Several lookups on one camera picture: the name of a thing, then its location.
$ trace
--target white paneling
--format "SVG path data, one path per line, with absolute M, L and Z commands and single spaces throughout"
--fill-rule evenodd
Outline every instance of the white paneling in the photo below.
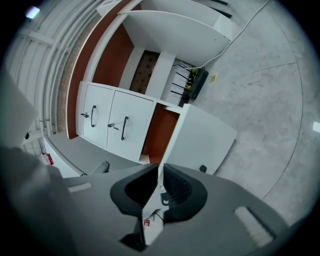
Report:
M 79 136 L 82 136 L 84 134 L 83 117 L 81 116 L 81 113 L 83 113 L 85 107 L 87 87 L 88 84 L 86 82 L 81 81 L 78 89 L 78 95 L 76 98 L 75 130 L 76 134 Z
M 125 65 L 119 88 L 129 90 L 132 80 L 134 79 L 138 64 L 144 54 L 145 49 L 140 47 L 135 47 L 130 54 L 130 57 Z
M 78 16 L 81 16 L 81 13 L 78 11 L 78 9 L 80 9 L 80 7 L 84 4 L 90 4 L 90 2 L 92 2 L 94 0 L 73 0 L 70 1 L 70 4 L 63 10 L 62 13 L 59 13 L 59 17 L 60 18 L 60 22 L 58 24 L 58 26 L 54 26 L 54 28 L 56 28 L 55 33 L 52 35 L 52 38 L 57 38 L 60 31 L 63 29 L 63 27 L 65 26 L 65 24 L 69 21 L 70 17 L 74 14 L 74 13 L 78 13 Z
M 139 3 L 141 3 L 142 0 L 131 0 L 121 11 L 118 12 L 118 14 L 122 14 L 125 12 L 131 11 L 133 8 L 135 8 Z
M 26 53 L 21 63 L 21 71 L 18 79 L 18 87 L 23 95 L 26 94 L 28 76 L 30 74 L 30 67 L 37 49 L 38 43 L 29 41 Z
M 173 54 L 194 66 L 215 57 L 230 42 L 212 27 L 182 15 L 152 10 L 127 14 L 123 24 L 136 47 Z
M 184 104 L 174 132 L 159 166 L 173 164 L 199 170 L 207 167 L 213 175 L 231 148 L 237 132 L 211 114 Z
M 38 74 L 38 71 L 41 68 L 41 61 L 46 52 L 47 46 L 41 45 L 37 43 L 36 49 L 34 50 L 34 55 L 32 58 L 32 63 L 30 65 L 29 73 L 33 75 L 29 75 L 27 79 L 27 86 L 25 88 L 25 97 L 29 100 L 29 102 L 34 105 L 35 96 L 37 92 L 37 82 L 38 76 L 34 74 Z
M 59 27 L 66 22 L 65 19 L 67 16 L 72 15 L 77 10 L 76 6 L 79 2 L 80 0 L 61 1 L 50 13 L 49 17 L 43 22 L 49 22 L 50 19 L 50 23 L 47 26 L 47 29 L 42 30 L 43 26 L 41 26 L 40 33 L 48 37 L 55 38 Z
M 141 8 L 187 16 L 211 27 L 221 16 L 219 12 L 191 0 L 144 0 Z
M 176 55 L 174 54 L 163 51 L 160 53 L 152 72 L 149 84 L 146 88 L 145 95 L 160 100 L 175 59 Z
M 20 66 L 21 66 L 21 60 L 23 59 L 23 53 L 25 48 L 29 44 L 28 39 L 22 39 L 22 38 L 16 38 L 15 40 L 18 41 L 17 46 L 15 48 L 10 49 L 10 51 L 13 51 L 13 59 L 11 61 L 11 67 L 9 68 L 9 74 L 13 78 L 14 82 L 17 82 L 18 80 L 18 74 L 20 71 Z
M 52 37 L 54 34 L 54 31 L 49 31 L 50 29 L 52 30 L 53 27 L 50 28 L 50 26 L 54 23 L 54 21 L 58 20 L 59 14 L 66 9 L 66 6 L 69 4 L 69 1 L 59 1 L 57 5 L 53 7 L 51 11 L 49 11 L 43 19 L 43 21 L 39 24 L 38 32 L 40 34 Z

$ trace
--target white wall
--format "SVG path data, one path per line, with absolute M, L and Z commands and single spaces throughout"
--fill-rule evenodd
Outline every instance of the white wall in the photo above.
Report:
M 108 161 L 110 164 L 109 172 L 140 165 L 139 163 L 109 153 L 81 137 L 68 139 L 66 132 L 54 134 L 48 137 L 48 139 L 65 158 L 86 174 L 90 174 L 104 161 Z
M 78 9 L 87 4 L 89 0 L 47 0 L 41 6 L 38 6 L 40 12 L 37 16 L 31 20 L 26 21 L 22 27 L 27 32 L 34 32 L 33 34 L 39 35 L 47 39 L 47 41 L 55 42 L 59 32 L 62 30 L 64 25 L 68 22 L 70 17 L 78 12 Z M 92 1 L 94 5 L 98 6 L 102 0 Z M 79 23 L 83 29 L 72 28 L 74 33 L 70 37 L 66 47 L 71 48 L 80 33 L 85 29 L 86 24 L 92 20 L 95 16 L 99 15 L 98 12 L 93 8 L 90 13 L 85 17 L 79 16 L 77 19 L 81 19 Z M 13 77 L 14 82 L 18 86 L 19 90 L 27 98 L 27 100 L 33 105 L 37 113 L 44 109 L 46 102 L 39 103 L 39 97 L 41 89 L 44 88 L 45 84 L 41 83 L 41 76 L 44 73 L 44 64 L 48 58 L 49 52 L 52 48 L 52 45 L 48 43 L 43 43 L 38 40 L 38 38 L 26 36 L 21 33 L 17 33 L 15 38 L 11 42 L 11 46 L 8 48 L 6 57 L 4 59 L 5 67 L 9 71 L 9 74 Z M 66 63 L 68 57 L 68 51 L 66 54 L 61 54 L 61 57 L 56 56 L 56 58 L 61 59 L 61 65 L 55 67 L 54 73 L 57 73 L 57 77 L 60 78 L 60 75 L 63 71 L 63 66 Z M 60 79 L 56 80 L 56 83 L 53 84 L 52 93 L 57 94 L 57 89 L 60 85 Z M 52 113 L 52 119 L 56 116 L 56 113 Z M 39 131 L 41 128 L 39 118 L 36 118 L 30 127 L 30 132 Z M 25 151 L 33 155 L 40 155 L 41 148 L 44 147 L 42 139 L 36 139 L 30 143 L 27 143 L 23 146 Z

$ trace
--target wooden panel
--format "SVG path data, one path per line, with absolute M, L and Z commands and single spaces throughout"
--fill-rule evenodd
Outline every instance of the wooden panel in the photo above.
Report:
M 161 104 L 156 106 L 142 151 L 143 155 L 149 155 L 150 163 L 161 163 L 179 116 Z
M 120 1 L 110 12 L 101 19 L 96 27 L 91 32 L 81 52 L 79 53 L 78 59 L 75 62 L 73 73 L 70 79 L 69 91 L 66 103 L 66 130 L 69 139 L 77 137 L 76 133 L 76 108 L 77 108 L 77 96 L 80 81 L 82 81 L 87 64 L 90 57 L 100 40 L 101 36 L 111 24 L 111 22 L 117 17 L 118 12 L 121 11 L 131 0 Z
M 145 94 L 160 53 L 144 51 L 132 79 L 130 91 Z

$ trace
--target metal handle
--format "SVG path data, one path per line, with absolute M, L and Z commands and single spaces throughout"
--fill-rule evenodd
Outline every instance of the metal handle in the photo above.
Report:
M 122 135 L 121 135 L 121 140 L 122 140 L 122 141 L 125 139 L 125 137 L 124 137 L 124 132 L 125 132 L 126 122 L 127 122 L 127 120 L 128 120 L 128 119 L 129 119 L 129 117 L 127 117 L 127 116 L 124 118 L 123 129 L 122 129 Z
M 93 105 L 92 106 L 92 109 L 91 109 L 91 127 L 93 128 L 93 127 L 95 127 L 95 125 L 94 124 L 92 124 L 92 117 L 93 117 L 93 115 L 94 115 L 94 109 L 96 108 L 96 105 Z

